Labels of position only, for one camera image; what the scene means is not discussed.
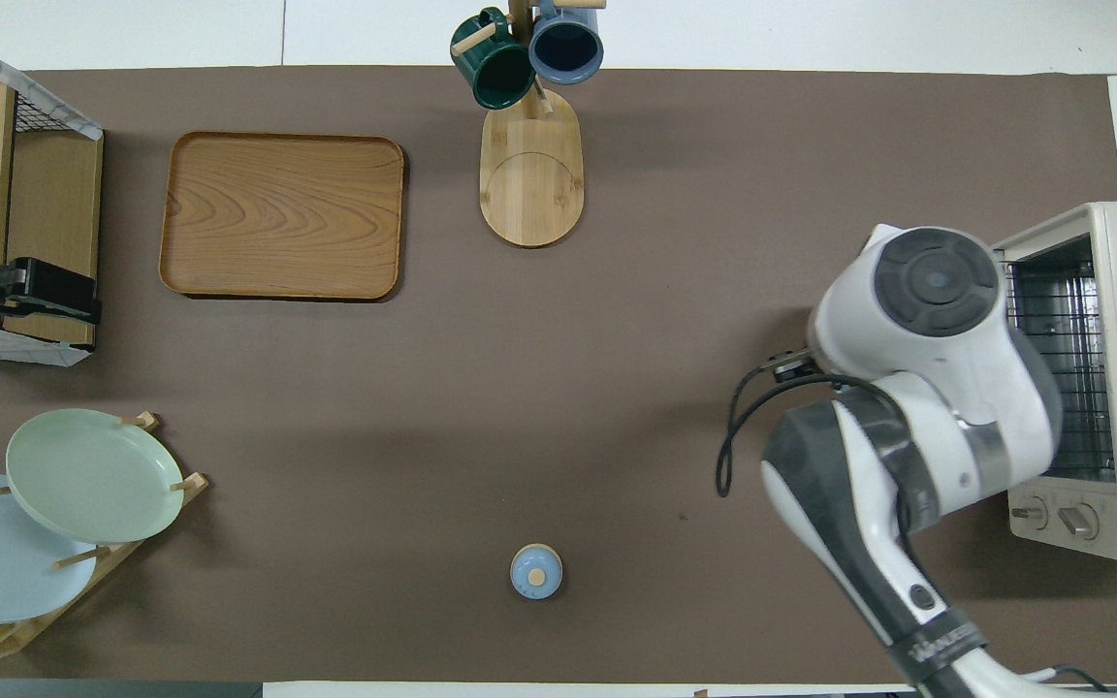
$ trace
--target toaster oven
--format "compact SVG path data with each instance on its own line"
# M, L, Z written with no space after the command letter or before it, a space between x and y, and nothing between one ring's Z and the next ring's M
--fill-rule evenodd
M995 249L1006 313L1063 405L1050 468L1008 490L1011 533L1117 560L1117 202L1086 203Z

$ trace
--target dish rack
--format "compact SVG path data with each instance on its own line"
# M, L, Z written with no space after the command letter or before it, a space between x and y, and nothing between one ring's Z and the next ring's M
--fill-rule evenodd
M124 424L135 424L139 426L143 431L152 432L157 426L157 419L151 412L142 412L137 417L121 417L120 423ZM182 478L182 481L174 482L170 486L172 491L182 491L182 504L180 505L180 510L187 508L188 505L195 499L197 496L202 494L204 489L210 485L203 474L194 472ZM0 496L9 495L11 491L10 487L0 487ZM121 544L105 544L94 547L92 551L73 555L66 557L66 560L54 562L54 570L61 570L63 567L78 564L79 562L94 560L93 571L88 577L88 582L84 584L84 587L76 593L75 596L70 597L66 604L58 606L57 609L49 611L49 613L44 613L35 615L35 618L26 619L17 622L0 623L0 658L6 658L17 653L30 643L37 635L40 635L47 628L50 627L56 620L63 618L68 609L74 606L77 601L79 601L88 591L92 591L94 586L97 586L111 571L118 567L122 562L128 560L132 553L136 552L137 547L145 539L134 541L130 543Z

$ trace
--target green mug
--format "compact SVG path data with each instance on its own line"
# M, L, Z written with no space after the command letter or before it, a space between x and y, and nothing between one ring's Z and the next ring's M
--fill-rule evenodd
M456 27L451 45L460 44L484 27L494 26L488 39L475 45L451 59L468 84L474 88L478 105L487 109L505 109L524 98L533 88L533 64L528 48L510 36L506 17L497 8L485 8L475 18Z

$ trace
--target toaster oven knob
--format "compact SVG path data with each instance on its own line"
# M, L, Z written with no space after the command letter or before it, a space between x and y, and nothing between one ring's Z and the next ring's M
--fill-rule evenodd
M1098 537L1098 513L1089 504L1060 508L1059 520L1077 538L1091 541Z
M1011 516L1016 519L1029 519L1037 530L1043 530L1050 525L1050 510L1040 496L1034 496L1028 507L1011 508Z

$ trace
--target light green plate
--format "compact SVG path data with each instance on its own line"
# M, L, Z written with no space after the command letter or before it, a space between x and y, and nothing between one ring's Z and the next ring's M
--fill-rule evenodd
M85 543L130 543L163 530L183 504L174 458L137 426L93 410L36 415L8 443L8 480L23 510Z

